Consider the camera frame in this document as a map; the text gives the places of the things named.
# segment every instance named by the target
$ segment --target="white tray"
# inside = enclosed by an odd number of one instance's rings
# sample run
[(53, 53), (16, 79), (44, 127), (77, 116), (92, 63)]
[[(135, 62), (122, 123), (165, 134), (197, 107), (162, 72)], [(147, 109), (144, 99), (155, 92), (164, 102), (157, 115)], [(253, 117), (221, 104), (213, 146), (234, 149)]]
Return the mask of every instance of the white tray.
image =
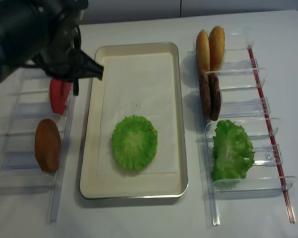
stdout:
[[(80, 192), (88, 199), (179, 197), (188, 185), (179, 76), (173, 43), (98, 49), (102, 81), (91, 89)], [(124, 117), (148, 118), (158, 131), (154, 160), (139, 174), (114, 161), (111, 135)]]

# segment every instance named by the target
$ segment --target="red stripe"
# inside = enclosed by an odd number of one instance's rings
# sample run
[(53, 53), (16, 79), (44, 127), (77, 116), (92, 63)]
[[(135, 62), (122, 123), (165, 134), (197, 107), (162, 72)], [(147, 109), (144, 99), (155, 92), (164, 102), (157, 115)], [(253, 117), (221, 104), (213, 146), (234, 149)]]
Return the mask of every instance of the red stripe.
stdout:
[[(255, 62), (255, 57), (254, 57), (254, 54), (253, 54), (253, 51), (252, 51), (251, 47), (248, 48), (248, 54), (249, 54), (249, 57), (250, 57), (251, 62), (252, 62), (252, 67), (257, 68), (256, 62)], [(254, 70), (254, 76), (255, 76), (257, 86), (258, 86), (259, 97), (264, 99), (264, 93), (263, 93), (262, 87), (260, 85), (258, 72), (256, 70)], [(270, 120), (266, 120), (266, 124), (267, 124), (268, 131), (272, 132), (273, 128), (272, 128), (272, 124), (271, 124)], [(271, 141), (272, 145), (276, 145), (276, 140), (275, 140), (275, 137), (274, 137), (273, 134), (270, 134), (270, 141)], [(280, 159), (279, 153), (278, 152), (275, 153), (274, 156), (276, 158), (276, 162), (278, 163), (277, 164), (278, 174), (279, 174), (280, 177), (283, 177), (284, 176), (284, 171), (283, 171), (283, 166), (280, 164), (281, 159)], [(286, 186), (286, 181), (285, 181), (284, 178), (281, 178), (280, 182), (282, 184), (282, 187)], [(284, 199), (285, 199), (285, 203), (286, 203), (286, 209), (287, 209), (289, 221), (290, 221), (290, 223), (295, 223), (296, 218), (295, 218), (295, 214), (294, 214), (292, 204), (290, 202), (288, 191), (283, 190), (283, 194), (284, 194)]]

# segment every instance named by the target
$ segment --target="red tomato slice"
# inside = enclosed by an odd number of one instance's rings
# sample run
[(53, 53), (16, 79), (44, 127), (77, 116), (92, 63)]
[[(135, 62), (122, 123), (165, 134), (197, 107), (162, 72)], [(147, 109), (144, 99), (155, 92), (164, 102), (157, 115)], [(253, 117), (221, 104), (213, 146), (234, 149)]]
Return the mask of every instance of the red tomato slice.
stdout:
[(62, 115), (66, 108), (72, 84), (52, 78), (50, 82), (50, 102), (52, 111)]

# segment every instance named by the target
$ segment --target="green lettuce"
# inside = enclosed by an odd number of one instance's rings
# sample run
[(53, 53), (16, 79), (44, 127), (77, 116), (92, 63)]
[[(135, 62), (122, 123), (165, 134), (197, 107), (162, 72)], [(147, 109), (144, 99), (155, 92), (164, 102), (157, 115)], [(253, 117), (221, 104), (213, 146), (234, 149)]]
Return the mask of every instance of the green lettuce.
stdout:
[(213, 181), (244, 179), (254, 163), (253, 144), (245, 129), (230, 120), (220, 120), (213, 136)]
[(158, 132), (145, 117), (126, 117), (116, 125), (112, 147), (116, 162), (128, 171), (139, 172), (155, 157)]

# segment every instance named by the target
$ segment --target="top bun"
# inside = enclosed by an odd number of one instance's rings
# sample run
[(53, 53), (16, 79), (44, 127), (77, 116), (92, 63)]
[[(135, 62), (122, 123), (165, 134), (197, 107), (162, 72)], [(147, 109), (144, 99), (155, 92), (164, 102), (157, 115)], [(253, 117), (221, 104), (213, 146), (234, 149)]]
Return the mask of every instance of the top bun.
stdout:
[(208, 34), (205, 30), (200, 31), (197, 37), (196, 56), (199, 71), (210, 71), (210, 47)]
[(216, 26), (209, 35), (210, 70), (217, 71), (222, 65), (225, 52), (225, 34), (223, 28)]

